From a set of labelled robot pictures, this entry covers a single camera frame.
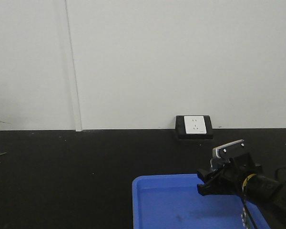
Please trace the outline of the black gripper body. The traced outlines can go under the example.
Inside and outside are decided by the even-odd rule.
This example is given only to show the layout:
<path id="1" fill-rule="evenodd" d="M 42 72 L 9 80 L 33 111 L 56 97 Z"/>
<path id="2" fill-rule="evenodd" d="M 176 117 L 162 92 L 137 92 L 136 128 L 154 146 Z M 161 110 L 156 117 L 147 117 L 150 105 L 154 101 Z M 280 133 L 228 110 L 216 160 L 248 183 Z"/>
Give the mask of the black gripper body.
<path id="1" fill-rule="evenodd" d="M 220 195 L 238 195 L 243 192 L 243 183 L 251 174 L 261 174 L 262 166 L 254 162 L 250 153 L 224 159 L 224 166 L 220 170 Z"/>

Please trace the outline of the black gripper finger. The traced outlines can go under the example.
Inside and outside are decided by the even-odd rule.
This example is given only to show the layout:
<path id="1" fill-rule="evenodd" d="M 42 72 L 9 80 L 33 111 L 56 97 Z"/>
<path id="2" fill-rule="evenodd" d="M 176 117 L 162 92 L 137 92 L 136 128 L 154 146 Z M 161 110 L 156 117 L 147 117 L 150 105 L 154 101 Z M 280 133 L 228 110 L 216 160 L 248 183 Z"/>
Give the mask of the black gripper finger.
<path id="1" fill-rule="evenodd" d="M 222 168 L 216 170 L 198 169 L 197 177 L 202 181 L 215 181 L 218 180 L 222 173 Z"/>
<path id="2" fill-rule="evenodd" d="M 220 184 L 220 178 L 215 181 L 203 181 L 197 185 L 197 191 L 202 196 L 207 195 L 225 195 L 225 189 Z"/>

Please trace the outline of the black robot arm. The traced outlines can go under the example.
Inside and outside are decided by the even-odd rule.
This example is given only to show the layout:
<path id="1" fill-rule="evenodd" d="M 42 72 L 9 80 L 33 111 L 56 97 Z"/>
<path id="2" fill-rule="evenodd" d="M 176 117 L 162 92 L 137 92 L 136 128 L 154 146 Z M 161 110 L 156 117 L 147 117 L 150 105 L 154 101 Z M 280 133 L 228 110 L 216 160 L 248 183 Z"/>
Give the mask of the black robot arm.
<path id="1" fill-rule="evenodd" d="M 286 227 L 286 180 L 271 179 L 263 174 L 262 167 L 256 164 L 249 153 L 229 158 L 212 158 L 210 169 L 197 170 L 202 184 L 197 191 L 202 196 L 236 195 L 245 208 L 247 202 L 272 213 Z"/>

